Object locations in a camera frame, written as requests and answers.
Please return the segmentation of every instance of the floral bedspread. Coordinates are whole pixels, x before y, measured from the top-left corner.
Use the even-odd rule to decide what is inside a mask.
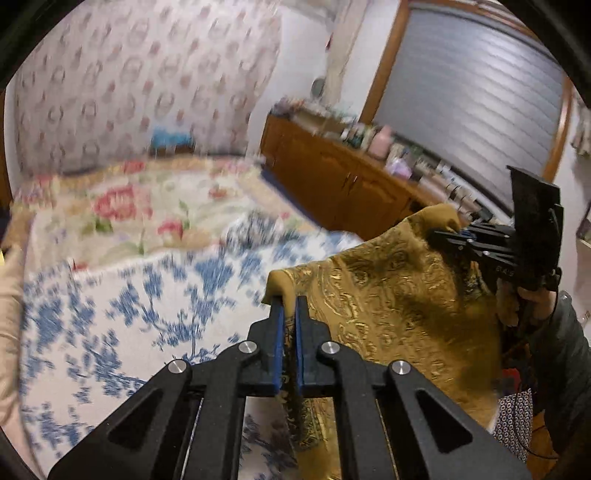
[[[100,198],[95,207],[105,202]],[[112,207],[120,215],[148,208],[140,202],[133,209]],[[98,217],[95,225],[105,225],[106,216]],[[118,220],[109,218],[115,231]],[[94,235],[99,233],[95,227]],[[245,339],[251,323],[268,314],[260,299],[269,271],[320,260],[359,242],[348,233],[320,231],[259,248],[159,252],[101,271],[72,272],[62,262],[30,275],[20,398],[42,471],[47,474],[172,359],[211,360]],[[247,399],[241,454],[240,479],[299,478],[278,400]]]
[[[84,176],[35,179],[15,208],[37,212],[28,272],[63,260],[81,270],[165,248],[203,249],[255,209],[282,218],[286,228],[313,229],[260,178],[257,165],[240,157],[135,160]]]

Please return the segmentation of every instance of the window blind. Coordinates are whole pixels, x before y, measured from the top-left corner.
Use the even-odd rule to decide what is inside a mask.
[[[543,45],[468,12],[411,4],[374,121],[446,160],[512,208],[507,165],[541,174],[563,71]]]

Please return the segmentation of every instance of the cable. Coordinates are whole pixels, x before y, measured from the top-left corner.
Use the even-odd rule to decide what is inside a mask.
[[[517,427],[516,427],[516,419],[517,416],[515,415],[517,413],[517,395],[519,395],[520,393],[522,393],[522,391],[518,391],[517,393],[513,394],[514,395],[514,400],[515,402],[513,403],[513,408],[512,408],[512,419],[511,419],[511,423],[513,424],[513,433],[515,434],[515,438],[517,439],[517,441],[519,442],[519,444],[525,449],[525,451],[527,453],[530,453],[533,456],[536,456],[538,458],[543,458],[544,460],[558,460],[557,456],[547,456],[547,455],[540,455],[539,453],[535,453],[532,450],[530,450],[529,448],[527,448],[524,444],[523,441],[521,440],[521,438],[519,437],[519,434],[517,433]]]

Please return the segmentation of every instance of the gold fabric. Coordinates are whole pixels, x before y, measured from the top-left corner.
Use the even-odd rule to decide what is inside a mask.
[[[326,323],[333,339],[373,362],[406,359],[486,427],[501,375],[495,298],[476,264],[429,247],[426,234],[436,228],[459,230],[451,206],[425,208],[327,260],[272,271],[263,302],[283,298],[291,319],[287,351],[296,296],[305,295],[310,316]],[[332,401],[284,395],[304,479],[340,478]]]

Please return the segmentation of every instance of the patterned wallpaper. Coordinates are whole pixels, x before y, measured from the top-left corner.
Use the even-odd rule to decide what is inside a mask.
[[[154,128],[243,153],[281,20],[270,0],[86,0],[17,73],[26,176],[142,154]]]

